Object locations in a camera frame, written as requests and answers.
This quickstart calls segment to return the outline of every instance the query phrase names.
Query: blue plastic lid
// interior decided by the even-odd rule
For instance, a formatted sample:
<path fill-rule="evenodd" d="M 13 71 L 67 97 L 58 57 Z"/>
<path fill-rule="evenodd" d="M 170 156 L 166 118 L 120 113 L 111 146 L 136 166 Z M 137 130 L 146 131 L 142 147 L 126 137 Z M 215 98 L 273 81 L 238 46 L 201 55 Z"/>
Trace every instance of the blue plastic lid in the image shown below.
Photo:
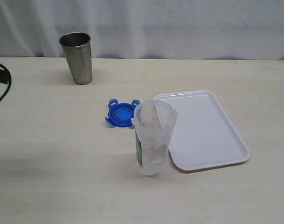
<path fill-rule="evenodd" d="M 116 99 L 109 100 L 109 114 L 105 120 L 117 127 L 130 127 L 132 126 L 131 118 L 133 118 L 133 111 L 140 101 L 134 99 L 132 104 L 118 103 Z"/>

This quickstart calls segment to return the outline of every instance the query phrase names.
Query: white curtain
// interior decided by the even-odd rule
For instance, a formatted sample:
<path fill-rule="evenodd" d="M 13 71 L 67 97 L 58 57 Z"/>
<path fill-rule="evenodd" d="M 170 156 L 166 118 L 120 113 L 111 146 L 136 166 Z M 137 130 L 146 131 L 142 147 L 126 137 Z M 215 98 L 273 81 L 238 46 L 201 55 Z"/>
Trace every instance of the white curtain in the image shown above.
<path fill-rule="evenodd" d="M 284 0 L 0 0 L 0 56 L 63 56 L 73 31 L 94 57 L 284 59 Z"/>

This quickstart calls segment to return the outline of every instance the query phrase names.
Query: table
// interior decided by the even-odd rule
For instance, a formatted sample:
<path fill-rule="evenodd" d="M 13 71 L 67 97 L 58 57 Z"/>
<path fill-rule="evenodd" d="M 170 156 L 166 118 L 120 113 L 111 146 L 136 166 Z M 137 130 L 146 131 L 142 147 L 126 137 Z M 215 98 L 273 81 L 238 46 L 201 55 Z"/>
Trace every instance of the table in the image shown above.
<path fill-rule="evenodd" d="M 284 61 L 93 59 L 73 83 L 64 58 L 2 58 L 0 224 L 284 223 Z M 242 165 L 147 177 L 135 133 L 104 120 L 110 98 L 206 89 L 251 151 Z"/>

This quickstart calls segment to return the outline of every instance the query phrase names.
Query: white tray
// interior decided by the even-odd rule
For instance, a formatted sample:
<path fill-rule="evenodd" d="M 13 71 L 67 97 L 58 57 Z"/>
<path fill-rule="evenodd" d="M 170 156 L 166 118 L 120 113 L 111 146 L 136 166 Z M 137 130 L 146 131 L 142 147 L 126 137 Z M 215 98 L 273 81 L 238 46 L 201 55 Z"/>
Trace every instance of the white tray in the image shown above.
<path fill-rule="evenodd" d="M 249 149 L 222 106 L 207 90 L 159 94 L 178 112 L 170 143 L 174 164 L 185 171 L 245 162 Z"/>

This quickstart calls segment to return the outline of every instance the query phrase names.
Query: plastic container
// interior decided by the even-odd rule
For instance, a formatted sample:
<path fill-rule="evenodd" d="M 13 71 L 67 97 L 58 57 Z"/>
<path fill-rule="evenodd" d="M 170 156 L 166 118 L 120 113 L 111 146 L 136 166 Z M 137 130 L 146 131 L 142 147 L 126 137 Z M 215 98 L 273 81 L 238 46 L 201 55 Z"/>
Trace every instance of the plastic container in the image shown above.
<path fill-rule="evenodd" d="M 136 155 L 143 174 L 154 175 L 162 171 L 177 116 L 177 112 L 161 100 L 145 101 L 134 110 Z"/>

